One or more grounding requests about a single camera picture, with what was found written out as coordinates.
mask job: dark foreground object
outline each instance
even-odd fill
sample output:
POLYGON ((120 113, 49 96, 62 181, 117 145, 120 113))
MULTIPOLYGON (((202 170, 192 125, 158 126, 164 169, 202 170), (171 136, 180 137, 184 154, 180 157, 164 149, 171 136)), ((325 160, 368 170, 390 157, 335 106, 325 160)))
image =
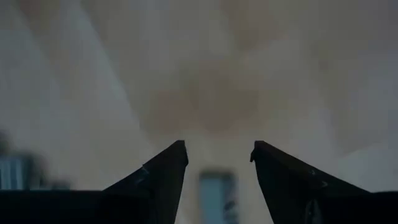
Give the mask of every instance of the dark foreground object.
POLYGON ((103 191, 2 191, 0 223, 173 224, 187 164, 185 143, 176 141, 103 191))
POLYGON ((264 141, 251 161, 275 224, 398 223, 397 192, 365 191, 264 141))

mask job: dark pointed object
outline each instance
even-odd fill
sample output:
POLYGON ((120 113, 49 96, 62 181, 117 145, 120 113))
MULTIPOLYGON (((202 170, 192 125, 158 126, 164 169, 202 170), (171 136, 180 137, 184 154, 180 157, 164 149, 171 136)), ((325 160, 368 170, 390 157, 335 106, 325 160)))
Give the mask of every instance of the dark pointed object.
POLYGON ((16 220, 173 224, 185 167, 184 141, 176 141, 139 170, 104 191, 0 192, 0 223, 16 220))
POLYGON ((398 223, 395 192, 370 193, 256 141, 251 162, 275 224, 398 223))

